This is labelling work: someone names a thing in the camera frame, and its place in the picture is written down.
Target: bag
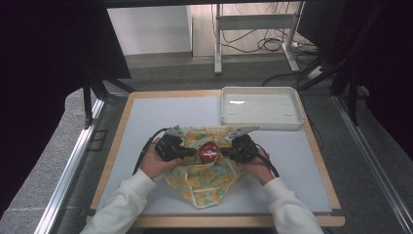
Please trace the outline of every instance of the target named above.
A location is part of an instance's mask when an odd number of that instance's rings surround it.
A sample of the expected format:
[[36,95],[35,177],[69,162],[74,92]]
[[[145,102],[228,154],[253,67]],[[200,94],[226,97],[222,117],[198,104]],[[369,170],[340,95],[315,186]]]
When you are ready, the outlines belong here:
[[196,148],[198,152],[194,157],[185,157],[172,171],[165,172],[166,181],[197,208],[216,205],[245,174],[245,169],[221,153],[213,162],[207,163],[200,158],[199,149],[207,142],[214,142],[218,147],[230,147],[228,134],[233,128],[182,128],[182,131],[186,135],[183,146]]

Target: wooden board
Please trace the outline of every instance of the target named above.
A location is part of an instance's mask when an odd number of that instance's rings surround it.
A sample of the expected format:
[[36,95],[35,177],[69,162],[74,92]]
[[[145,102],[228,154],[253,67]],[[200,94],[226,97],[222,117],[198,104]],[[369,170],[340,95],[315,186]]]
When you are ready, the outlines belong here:
[[[108,159],[103,169],[99,185],[94,194],[91,209],[96,210],[102,193],[106,187],[108,178],[113,169],[113,164],[118,153],[120,142],[128,123],[133,101],[136,98],[185,98],[185,97],[220,97],[220,90],[201,90],[201,91],[168,91],[168,92],[138,92],[129,96],[125,106],[118,131],[115,135],[112,147],[109,151]],[[337,199],[334,187],[331,183],[328,171],[323,163],[317,142],[308,121],[304,123],[310,147],[313,151],[315,161],[319,168],[321,179],[324,183],[328,198],[333,209],[332,214],[319,214],[316,218],[321,226],[342,226],[345,218],[341,214],[341,206]],[[141,215],[133,224],[134,227],[273,227],[273,218],[270,215]]]

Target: white sleeve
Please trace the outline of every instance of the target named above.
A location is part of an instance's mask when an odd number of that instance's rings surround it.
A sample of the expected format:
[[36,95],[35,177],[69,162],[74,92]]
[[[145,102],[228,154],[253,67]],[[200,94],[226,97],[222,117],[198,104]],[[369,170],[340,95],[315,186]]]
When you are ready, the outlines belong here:
[[269,210],[273,214],[279,234],[323,233],[313,213],[279,177],[265,184],[263,188],[270,201]]
[[146,205],[146,196],[156,183],[140,169],[97,211],[81,233],[126,233]]

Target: hand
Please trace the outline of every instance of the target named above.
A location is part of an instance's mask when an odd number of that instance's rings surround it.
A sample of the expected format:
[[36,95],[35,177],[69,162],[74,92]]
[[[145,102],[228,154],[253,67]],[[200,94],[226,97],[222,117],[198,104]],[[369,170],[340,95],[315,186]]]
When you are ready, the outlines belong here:
[[149,148],[143,157],[142,163],[140,164],[140,169],[152,179],[158,177],[165,170],[178,166],[182,161],[180,158],[173,159],[169,162],[162,160],[155,151],[155,144],[158,143],[158,141],[159,138],[156,138],[149,145]]
[[[258,149],[258,152],[266,157],[262,149]],[[258,157],[255,157],[249,163],[237,163],[237,165],[244,167],[263,186],[274,178],[271,170]]]

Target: tray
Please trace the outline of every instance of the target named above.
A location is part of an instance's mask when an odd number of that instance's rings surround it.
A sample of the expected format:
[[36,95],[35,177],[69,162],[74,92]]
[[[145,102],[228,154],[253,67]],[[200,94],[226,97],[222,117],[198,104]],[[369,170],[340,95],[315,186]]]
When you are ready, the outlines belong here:
[[222,124],[262,130],[298,130],[304,123],[297,91],[290,87],[225,87]]

